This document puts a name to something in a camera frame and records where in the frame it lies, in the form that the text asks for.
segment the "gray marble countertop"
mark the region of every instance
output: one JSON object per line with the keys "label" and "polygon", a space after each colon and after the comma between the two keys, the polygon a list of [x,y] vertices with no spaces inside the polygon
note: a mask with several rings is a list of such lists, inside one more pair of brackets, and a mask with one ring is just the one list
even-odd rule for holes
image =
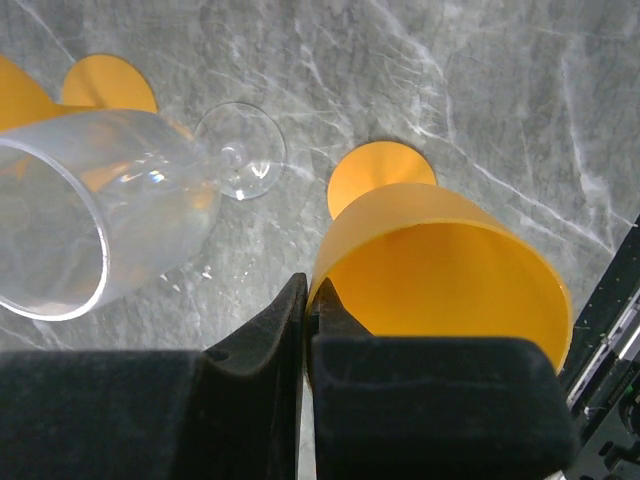
{"label": "gray marble countertop", "polygon": [[[311,271],[325,193],[353,147],[396,139],[439,183],[534,245],[576,315],[640,213],[635,0],[0,0],[0,44],[56,98],[78,59],[111,53],[161,113],[195,128],[228,101],[265,110],[280,182],[225,199],[202,252],[83,318],[0,311],[0,349],[203,348]],[[305,399],[300,478],[313,478]]]}

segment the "transparent cup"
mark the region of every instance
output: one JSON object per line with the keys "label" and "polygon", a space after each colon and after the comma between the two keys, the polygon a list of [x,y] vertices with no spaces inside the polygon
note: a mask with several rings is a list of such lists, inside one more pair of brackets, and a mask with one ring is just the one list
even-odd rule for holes
{"label": "transparent cup", "polygon": [[196,254],[220,170],[158,115],[104,110],[0,133],[0,304],[68,320]]}

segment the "orange circular disc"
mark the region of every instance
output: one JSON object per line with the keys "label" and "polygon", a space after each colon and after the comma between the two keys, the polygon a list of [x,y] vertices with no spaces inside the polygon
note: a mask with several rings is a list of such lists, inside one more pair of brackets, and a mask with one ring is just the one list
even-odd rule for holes
{"label": "orange circular disc", "polygon": [[90,55],[71,67],[62,86],[62,102],[158,112],[153,91],[142,74],[113,55]]}
{"label": "orange circular disc", "polygon": [[327,204],[335,219],[359,196],[393,183],[436,185],[427,159],[396,142],[373,142],[356,148],[338,164],[329,180]]}

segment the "marble surface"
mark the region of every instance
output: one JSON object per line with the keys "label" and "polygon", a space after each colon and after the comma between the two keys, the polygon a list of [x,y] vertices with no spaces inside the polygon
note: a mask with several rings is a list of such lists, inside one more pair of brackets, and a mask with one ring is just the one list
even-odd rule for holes
{"label": "marble surface", "polygon": [[[309,273],[335,164],[406,142],[561,272],[576,314],[640,212],[635,0],[0,0],[2,54],[54,98],[74,61],[120,55],[190,128],[240,100],[280,126],[289,165],[225,200],[190,263],[83,318],[0,310],[0,349],[203,348]],[[300,478],[313,478],[305,398]]]}

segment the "clear glass base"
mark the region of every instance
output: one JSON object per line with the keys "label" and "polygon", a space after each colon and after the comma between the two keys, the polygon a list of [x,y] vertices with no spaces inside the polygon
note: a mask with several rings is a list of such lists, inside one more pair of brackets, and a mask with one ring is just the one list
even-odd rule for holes
{"label": "clear glass base", "polygon": [[286,161],[282,134],[262,110],[226,103],[202,117],[196,140],[216,159],[222,193],[237,200],[259,197],[278,180]]}

